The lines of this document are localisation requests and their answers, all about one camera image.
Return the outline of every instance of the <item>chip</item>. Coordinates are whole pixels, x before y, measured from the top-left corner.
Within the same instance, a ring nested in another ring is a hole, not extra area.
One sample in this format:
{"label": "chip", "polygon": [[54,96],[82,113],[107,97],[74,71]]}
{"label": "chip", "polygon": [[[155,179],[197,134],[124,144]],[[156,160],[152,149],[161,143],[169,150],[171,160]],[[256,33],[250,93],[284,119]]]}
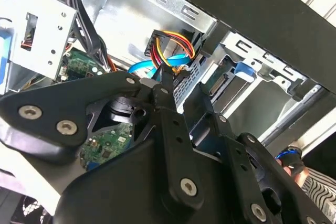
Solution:
{"label": "chip", "polygon": [[101,155],[103,158],[108,158],[111,155],[111,152],[109,151],[104,151],[103,155]]}
{"label": "chip", "polygon": [[126,141],[125,137],[119,136],[118,141],[124,143]]}

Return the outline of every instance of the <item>metal panel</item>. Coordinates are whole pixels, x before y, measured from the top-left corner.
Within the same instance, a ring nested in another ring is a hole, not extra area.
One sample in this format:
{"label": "metal panel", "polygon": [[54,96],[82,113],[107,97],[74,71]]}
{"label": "metal panel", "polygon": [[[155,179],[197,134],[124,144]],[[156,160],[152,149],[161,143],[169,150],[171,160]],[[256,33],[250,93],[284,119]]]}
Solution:
{"label": "metal panel", "polygon": [[299,0],[190,0],[336,92],[336,29]]}

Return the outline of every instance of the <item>striped fabric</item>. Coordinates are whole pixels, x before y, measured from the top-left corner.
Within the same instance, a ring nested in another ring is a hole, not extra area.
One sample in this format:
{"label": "striped fabric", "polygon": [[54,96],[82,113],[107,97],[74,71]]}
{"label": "striped fabric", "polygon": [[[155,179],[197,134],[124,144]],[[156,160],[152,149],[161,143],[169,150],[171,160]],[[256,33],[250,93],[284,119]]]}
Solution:
{"label": "striped fabric", "polygon": [[308,170],[302,190],[332,223],[336,223],[336,180],[311,168]]}

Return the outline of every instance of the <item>silver screw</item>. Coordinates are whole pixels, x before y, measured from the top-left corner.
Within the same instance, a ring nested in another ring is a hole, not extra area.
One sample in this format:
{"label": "silver screw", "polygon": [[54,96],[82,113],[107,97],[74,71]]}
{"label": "silver screw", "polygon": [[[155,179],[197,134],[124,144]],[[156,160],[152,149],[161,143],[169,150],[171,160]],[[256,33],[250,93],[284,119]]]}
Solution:
{"label": "silver screw", "polygon": [[223,117],[222,115],[219,116],[219,119],[220,119],[223,123],[226,123],[226,118]]}
{"label": "silver screw", "polygon": [[130,84],[135,84],[135,81],[131,78],[126,78],[126,81]]}
{"label": "silver screw", "polygon": [[251,137],[251,136],[247,136],[247,139],[249,139],[252,143],[254,143],[255,142],[255,140],[254,140],[254,138],[253,137]]}
{"label": "silver screw", "polygon": [[267,220],[265,211],[258,204],[253,203],[251,205],[251,210],[253,215],[257,217],[257,219],[260,220],[261,222],[265,222]]}
{"label": "silver screw", "polygon": [[56,129],[62,135],[74,135],[77,132],[77,125],[73,121],[63,120],[57,123]]}
{"label": "silver screw", "polygon": [[42,116],[42,110],[33,105],[26,105],[19,109],[19,115],[25,119],[35,120]]}
{"label": "silver screw", "polygon": [[309,216],[307,217],[307,222],[308,222],[308,224],[316,224],[316,222],[312,218],[310,218]]}
{"label": "silver screw", "polygon": [[188,196],[193,197],[197,194],[197,187],[191,179],[182,178],[180,185],[182,191],[184,191]]}
{"label": "silver screw", "polygon": [[161,91],[162,91],[163,93],[166,93],[166,94],[169,93],[168,90],[167,90],[167,89],[164,89],[164,88],[162,88]]}

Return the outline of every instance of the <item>green circuit board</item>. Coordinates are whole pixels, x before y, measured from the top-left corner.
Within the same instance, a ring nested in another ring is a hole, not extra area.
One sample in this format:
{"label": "green circuit board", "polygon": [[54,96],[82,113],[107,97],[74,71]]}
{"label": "green circuit board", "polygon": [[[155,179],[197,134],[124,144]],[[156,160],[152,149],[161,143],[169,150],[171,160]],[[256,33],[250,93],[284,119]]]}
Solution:
{"label": "green circuit board", "polygon": [[132,124],[120,123],[115,129],[101,132],[86,140],[80,151],[81,165],[103,164],[123,153],[130,145]]}
{"label": "green circuit board", "polygon": [[58,81],[72,81],[105,73],[103,68],[90,59],[85,52],[69,51],[62,59]]}

